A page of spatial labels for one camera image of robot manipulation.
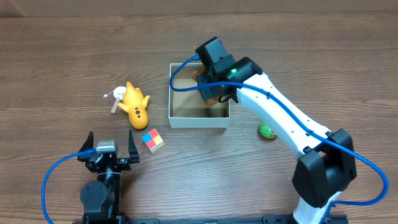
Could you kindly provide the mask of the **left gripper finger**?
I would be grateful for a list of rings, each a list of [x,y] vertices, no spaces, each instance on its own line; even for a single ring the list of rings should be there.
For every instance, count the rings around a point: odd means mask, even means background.
[[[82,145],[78,151],[80,155],[77,157],[79,161],[88,161],[93,153],[94,146],[94,134],[90,131],[85,143]]]
[[[134,143],[134,139],[133,139],[131,130],[129,130],[129,134],[128,134],[128,153],[129,153],[129,163],[130,164],[139,163],[139,153],[138,153],[137,147]]]

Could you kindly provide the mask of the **multicoloured cube puzzle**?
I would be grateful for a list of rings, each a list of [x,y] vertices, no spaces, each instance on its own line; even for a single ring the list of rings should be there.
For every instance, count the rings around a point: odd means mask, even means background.
[[[154,128],[142,136],[144,144],[148,147],[151,153],[164,146],[164,140],[161,138],[158,131]]]

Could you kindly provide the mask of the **brown plush animal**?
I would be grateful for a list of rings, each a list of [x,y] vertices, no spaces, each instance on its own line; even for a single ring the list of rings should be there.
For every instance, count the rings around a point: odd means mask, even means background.
[[[192,78],[193,78],[195,81],[197,81],[198,77],[199,77],[200,75],[204,74],[204,73],[206,73],[206,70],[205,70],[204,67],[201,68],[201,69],[199,69],[199,70],[195,70],[195,71],[192,73]],[[214,97],[212,97],[212,98],[209,98],[209,99],[205,100],[205,103],[208,104],[208,105],[217,104],[218,98],[219,98],[219,96],[214,96]]]

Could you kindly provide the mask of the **yellow plastic toy figure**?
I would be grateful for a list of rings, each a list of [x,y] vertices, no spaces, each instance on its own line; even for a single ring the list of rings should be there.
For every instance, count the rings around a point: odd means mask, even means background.
[[[150,95],[144,96],[139,88],[126,83],[126,91],[123,92],[123,101],[118,103],[118,107],[125,111],[130,123],[135,129],[144,129],[149,123],[149,117],[146,111]]]

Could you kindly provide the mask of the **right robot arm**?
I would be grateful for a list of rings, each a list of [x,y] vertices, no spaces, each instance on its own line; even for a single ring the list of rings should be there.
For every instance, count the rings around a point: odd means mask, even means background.
[[[250,58],[196,54],[205,67],[197,78],[204,99],[226,96],[258,115],[297,161],[293,185],[300,196],[291,223],[331,223],[331,208],[356,178],[353,140],[343,129],[331,132],[291,103]]]

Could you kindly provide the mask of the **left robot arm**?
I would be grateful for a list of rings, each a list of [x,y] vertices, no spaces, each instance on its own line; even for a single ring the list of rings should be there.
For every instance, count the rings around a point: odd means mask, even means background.
[[[128,157],[118,157],[116,141],[99,141],[94,146],[94,135],[90,132],[79,150],[77,159],[96,174],[96,180],[86,183],[80,192],[84,206],[83,223],[129,223],[129,217],[120,211],[122,171],[131,170],[131,164],[140,161],[134,144],[132,131],[128,134]]]

